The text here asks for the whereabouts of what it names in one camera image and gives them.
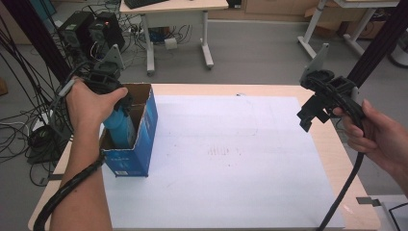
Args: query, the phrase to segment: right hand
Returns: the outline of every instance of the right hand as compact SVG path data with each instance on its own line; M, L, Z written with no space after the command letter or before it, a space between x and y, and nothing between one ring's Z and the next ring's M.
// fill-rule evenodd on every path
M366 153L394 178L401 174L408 176L407 130L400 123L374 109L368 100L363 101L362 108L366 115L363 119L365 134L342 109L336 108L333 111L335 115L343 116L348 145Z

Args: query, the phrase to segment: desk leg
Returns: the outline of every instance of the desk leg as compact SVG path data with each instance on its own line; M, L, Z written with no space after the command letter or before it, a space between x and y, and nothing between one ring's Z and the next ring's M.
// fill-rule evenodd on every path
M297 37L300 44L305 48L307 53L309 53L312 59L316 56L316 52L313 50L312 46L309 45L310 37L315 31L316 25L318 24L321 13L323 12L324 6L326 5L327 0L320 0L318 6L316 7L315 14L313 14L312 19L310 20L309 27L307 28L306 34L304 37Z
M345 34L343 35L345 42L350 45L360 56L363 55L364 49L357 43L357 38L363 32L364 28L366 27L367 23L369 23L372 15L375 13L375 8L367 9L366 14L364 14L363 18L359 22L356 30L353 32L352 35Z
M208 31L208 12L203 12L203 38L201 39L201 47L203 49L205 63L208 68L214 66L213 58L211 57L210 48L207 43L207 31Z
M145 14L141 15L141 22L143 23L144 37L146 39L146 55L147 55L147 75L154 74L154 47L153 42L150 41L149 27Z

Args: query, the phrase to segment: white paper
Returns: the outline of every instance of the white paper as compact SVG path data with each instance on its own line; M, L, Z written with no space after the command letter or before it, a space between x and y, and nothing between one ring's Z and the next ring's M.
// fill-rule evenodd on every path
M114 228L320 225L335 196L294 97L155 98L149 176L103 166ZM327 227L344 227L339 212Z

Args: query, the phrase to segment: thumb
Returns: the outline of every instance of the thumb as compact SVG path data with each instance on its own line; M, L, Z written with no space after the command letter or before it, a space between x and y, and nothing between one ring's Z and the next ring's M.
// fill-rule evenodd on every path
M367 119L371 121L377 128L387 127L387 121L391 119L373 108L367 99L363 100L362 108Z
M123 98L127 92L128 90L126 88L120 88L106 94L106 96L110 102L116 103L119 99Z

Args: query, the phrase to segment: black pole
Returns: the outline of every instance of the black pole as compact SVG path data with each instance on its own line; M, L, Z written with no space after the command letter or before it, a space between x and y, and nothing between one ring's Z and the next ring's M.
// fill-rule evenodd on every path
M348 74L358 88L369 78L381 60L394 48L397 40L408 27L408 0L400 0L392 15L370 43L360 60Z
M2 0L3 5L62 83L70 67L29 0Z

